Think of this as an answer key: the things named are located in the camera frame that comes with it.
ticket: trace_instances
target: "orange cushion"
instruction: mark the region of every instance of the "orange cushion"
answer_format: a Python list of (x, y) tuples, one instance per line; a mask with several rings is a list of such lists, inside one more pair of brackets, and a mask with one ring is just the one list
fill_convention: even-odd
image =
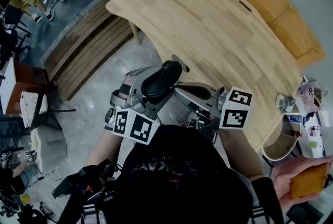
[(321, 192), (326, 180), (327, 164), (311, 167), (291, 178), (290, 197)]

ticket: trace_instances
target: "curved wooden desk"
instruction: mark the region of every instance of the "curved wooden desk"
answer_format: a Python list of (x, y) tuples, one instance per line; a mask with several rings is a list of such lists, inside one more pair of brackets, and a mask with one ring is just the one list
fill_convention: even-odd
[(301, 70), (246, 0), (111, 0), (106, 8), (140, 27), (163, 61), (177, 55), (183, 81), (255, 93), (244, 133), (258, 150), (282, 118), (278, 93), (294, 96)]

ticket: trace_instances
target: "cable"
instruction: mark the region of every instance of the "cable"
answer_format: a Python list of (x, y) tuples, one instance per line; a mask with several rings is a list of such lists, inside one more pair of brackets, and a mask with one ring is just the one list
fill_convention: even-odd
[(55, 2), (54, 2), (54, 0), (52, 0), (52, 1), (51, 1), (51, 4), (52, 4), (53, 6), (51, 7), (51, 9), (53, 9), (53, 8), (57, 5), (58, 2), (59, 2), (59, 0), (56, 0)]
[(20, 192), (24, 192), (24, 191), (26, 191), (26, 190), (27, 190), (28, 188), (30, 188), (32, 185), (34, 185), (34, 184), (37, 183), (38, 181), (43, 180), (45, 177), (46, 177), (46, 175), (43, 176), (43, 177), (39, 177), (39, 178), (38, 178), (38, 175), (37, 175), (37, 180), (36, 180), (36, 181), (34, 181), (34, 182), (31, 183), (30, 185), (28, 185), (25, 189), (23, 189), (23, 190), (21, 190), (21, 191), (18, 191), (17, 193), (14, 193), (14, 194), (18, 194), (18, 193), (20, 193)]
[(50, 177), (52, 180), (54, 180), (54, 181), (59, 181), (59, 180), (61, 180), (61, 181), (62, 181), (62, 179), (57, 179), (57, 180), (53, 179), (49, 173), (48, 173), (48, 174), (46, 174), (46, 175), (48, 175), (48, 176), (49, 176), (49, 177)]

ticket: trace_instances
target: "gray floor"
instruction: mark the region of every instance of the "gray floor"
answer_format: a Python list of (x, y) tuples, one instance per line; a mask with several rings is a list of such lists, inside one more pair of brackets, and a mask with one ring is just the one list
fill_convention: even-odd
[[(57, 115), (63, 128), (68, 152), (61, 165), (51, 174), (53, 179), (64, 179), (83, 167), (88, 154), (103, 131), (104, 116), (110, 108), (111, 92), (120, 87), (124, 75), (137, 68), (162, 63), (151, 41), (142, 33), (141, 36), (142, 45), (137, 45), (135, 40), (126, 43), (94, 73), (75, 97), (66, 103), (66, 106), (77, 109), (77, 112)], [(187, 123), (188, 115), (189, 110), (174, 98), (171, 98), (159, 112), (163, 124)], [(120, 165), (124, 163), (133, 146), (132, 141), (123, 141), (118, 160)], [(215, 143), (215, 147), (225, 158), (220, 140)], [(68, 199), (63, 197), (54, 200), (52, 197), (51, 191), (58, 183), (47, 176), (27, 190), (35, 207), (39, 202), (44, 202), (52, 209), (56, 218), (60, 216)]]
[[(54, 7), (55, 17), (52, 22), (49, 22), (44, 14), (42, 21), (36, 24), (31, 18), (28, 20), (27, 15), (23, 15), (21, 20), (26, 23), (28, 30), (31, 31), (32, 36), (27, 41), (30, 43), (32, 49), (30, 54), (23, 56), (23, 61), (28, 64), (34, 64), (36, 66), (42, 66), (41, 58), (52, 45), (53, 41), (59, 35), (59, 33), (74, 19), (81, 18), (80, 13), (94, 0), (65, 0), (63, 2), (58, 1)], [(52, 7), (53, 0), (50, 0), (48, 7)]]

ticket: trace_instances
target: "white backpack strap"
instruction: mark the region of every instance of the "white backpack strap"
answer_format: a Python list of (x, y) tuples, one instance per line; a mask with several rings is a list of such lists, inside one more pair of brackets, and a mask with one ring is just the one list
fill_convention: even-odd
[(76, 224), (107, 224), (104, 213), (94, 204), (83, 206), (84, 212)]
[(248, 224), (274, 224), (274, 221), (269, 216), (266, 215), (264, 209), (259, 205), (259, 199), (257, 197), (257, 194), (255, 193), (255, 190), (251, 182), (242, 174), (238, 173), (236, 170), (233, 170), (232, 168), (231, 170), (246, 186), (246, 188), (249, 190), (253, 198), (252, 213), (249, 218)]
[(264, 209), (260, 206), (252, 207), (252, 214), (251, 214), (249, 221), (251, 221), (251, 223), (255, 223), (255, 224), (274, 223), (274, 221), (265, 214)]

